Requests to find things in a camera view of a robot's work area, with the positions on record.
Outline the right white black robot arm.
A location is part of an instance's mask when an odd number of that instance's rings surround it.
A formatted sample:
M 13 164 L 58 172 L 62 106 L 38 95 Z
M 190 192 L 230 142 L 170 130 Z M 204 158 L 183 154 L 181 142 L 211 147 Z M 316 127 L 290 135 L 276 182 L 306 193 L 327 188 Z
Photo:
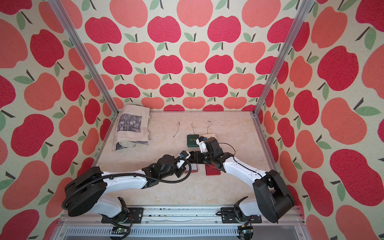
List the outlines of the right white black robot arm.
M 192 156 L 194 163 L 214 165 L 217 170 L 237 177 L 254 190 L 254 199 L 243 197 L 234 204 L 238 222 L 246 223 L 252 216 L 263 216 L 269 222 L 277 223 L 295 206 L 292 193 L 277 171 L 265 172 L 241 162 L 234 154 L 224 152 L 214 137 L 199 137 L 196 144 L 200 152 Z

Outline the red jewelry box base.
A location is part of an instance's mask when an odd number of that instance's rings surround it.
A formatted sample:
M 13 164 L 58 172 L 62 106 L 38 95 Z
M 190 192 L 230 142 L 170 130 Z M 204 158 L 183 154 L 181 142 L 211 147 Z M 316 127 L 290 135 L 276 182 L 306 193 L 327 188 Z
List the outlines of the red jewelry box base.
M 185 173 L 187 174 L 189 171 L 191 171 L 191 173 L 197 173 L 198 172 L 198 165 L 197 164 L 191 164 L 191 167 L 189 165 L 186 165 Z

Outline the red jewelry box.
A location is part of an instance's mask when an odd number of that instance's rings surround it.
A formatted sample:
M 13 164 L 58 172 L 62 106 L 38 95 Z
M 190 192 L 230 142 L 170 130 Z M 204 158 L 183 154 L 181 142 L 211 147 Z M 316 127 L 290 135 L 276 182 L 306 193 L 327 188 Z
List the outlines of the red jewelry box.
M 218 176 L 221 174 L 221 171 L 215 168 L 213 164 L 206 165 L 206 175 L 207 176 Z

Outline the green jewelry box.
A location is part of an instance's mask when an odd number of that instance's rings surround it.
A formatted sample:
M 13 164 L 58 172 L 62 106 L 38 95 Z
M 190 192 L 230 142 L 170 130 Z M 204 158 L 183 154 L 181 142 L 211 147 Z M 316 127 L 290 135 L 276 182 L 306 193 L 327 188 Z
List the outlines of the green jewelry box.
M 197 144 L 196 140 L 198 140 L 199 137 L 200 136 L 198 134 L 187 135 L 187 147 L 188 148 L 198 148 L 199 145 Z

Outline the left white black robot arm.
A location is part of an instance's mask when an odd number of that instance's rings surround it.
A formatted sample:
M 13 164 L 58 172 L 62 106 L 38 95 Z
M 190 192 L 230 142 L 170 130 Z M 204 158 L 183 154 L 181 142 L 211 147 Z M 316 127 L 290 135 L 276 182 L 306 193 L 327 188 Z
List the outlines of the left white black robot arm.
M 122 223 L 131 212 L 122 197 L 109 200 L 106 194 L 126 189 L 148 189 L 159 183 L 177 184 L 187 179 L 185 170 L 191 171 L 194 153 L 183 151 L 177 157 L 164 155 L 156 163 L 130 173 L 107 173 L 92 167 L 65 186 L 62 208 L 71 217 L 87 212 L 102 215 L 104 221 Z

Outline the cream lift-off box lid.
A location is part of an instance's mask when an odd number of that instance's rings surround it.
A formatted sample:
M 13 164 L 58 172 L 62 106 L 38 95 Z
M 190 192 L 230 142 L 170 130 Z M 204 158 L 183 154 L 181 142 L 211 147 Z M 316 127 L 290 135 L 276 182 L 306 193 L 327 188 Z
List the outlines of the cream lift-off box lid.
M 216 138 L 215 134 L 205 134 L 204 138 L 209 139 L 209 138 Z

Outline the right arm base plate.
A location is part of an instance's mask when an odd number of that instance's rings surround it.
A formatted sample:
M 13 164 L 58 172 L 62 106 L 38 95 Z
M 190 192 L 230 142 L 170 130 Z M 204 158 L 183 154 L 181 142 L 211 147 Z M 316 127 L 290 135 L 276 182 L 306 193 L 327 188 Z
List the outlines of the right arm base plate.
M 221 208 L 216 212 L 223 224 L 261 224 L 262 218 L 258 215 L 245 216 L 238 208 Z

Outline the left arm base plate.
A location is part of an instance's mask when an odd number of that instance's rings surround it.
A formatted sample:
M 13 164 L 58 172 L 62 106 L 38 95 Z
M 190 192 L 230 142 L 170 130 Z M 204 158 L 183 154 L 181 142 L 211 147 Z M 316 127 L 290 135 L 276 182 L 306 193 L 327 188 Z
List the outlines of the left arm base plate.
M 118 212 L 111 220 L 118 224 L 140 224 L 143 217 L 144 208 L 118 208 Z

